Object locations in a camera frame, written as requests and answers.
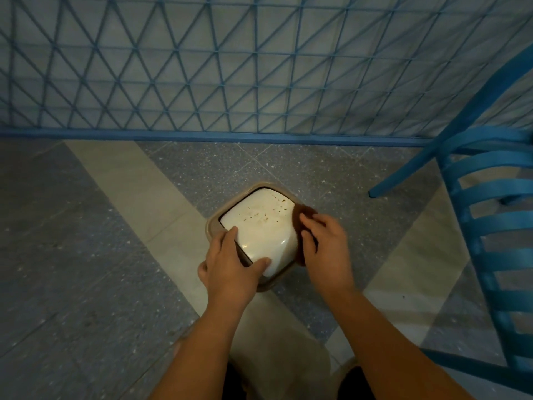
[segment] blue metal grid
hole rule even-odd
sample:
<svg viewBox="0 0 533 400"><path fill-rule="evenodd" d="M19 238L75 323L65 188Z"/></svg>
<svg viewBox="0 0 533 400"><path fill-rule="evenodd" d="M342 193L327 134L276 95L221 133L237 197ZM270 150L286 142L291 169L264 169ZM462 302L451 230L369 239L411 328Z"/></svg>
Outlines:
<svg viewBox="0 0 533 400"><path fill-rule="evenodd" d="M0 124L58 137L414 145L533 33L528 0L0 0L0 11ZM478 123L530 127L532 89L524 77Z"/></svg>

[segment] person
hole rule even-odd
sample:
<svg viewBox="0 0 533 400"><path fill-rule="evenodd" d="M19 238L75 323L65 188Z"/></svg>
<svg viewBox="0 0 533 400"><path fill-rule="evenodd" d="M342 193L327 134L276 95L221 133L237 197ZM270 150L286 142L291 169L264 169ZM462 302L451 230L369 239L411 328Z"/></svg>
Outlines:
<svg viewBox="0 0 533 400"><path fill-rule="evenodd" d="M371 395L378 400L472 399L356 289L348 239L339 223L325 214L311 219L301 214L300 220L312 233L302 232L309 278L348 339ZM263 258L243 267L236 235L233 227L213 238L198 268L207 289L207 308L154 389L152 400L222 398L233 335L270 264Z"/></svg>

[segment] floor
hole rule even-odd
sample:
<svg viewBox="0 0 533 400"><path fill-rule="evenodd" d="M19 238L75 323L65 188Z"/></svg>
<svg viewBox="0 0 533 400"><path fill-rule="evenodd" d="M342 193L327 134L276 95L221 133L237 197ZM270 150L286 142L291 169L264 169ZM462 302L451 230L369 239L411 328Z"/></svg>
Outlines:
<svg viewBox="0 0 533 400"><path fill-rule="evenodd" d="M196 277L205 218L258 181L340 219L358 288L410 340L502 363L435 164L368 198L415 153L0 140L2 398L146 398L205 309ZM264 399L327 398L330 375L352 355L301 268L256 296L232 348ZM450 374L477 398L510 398Z"/></svg>

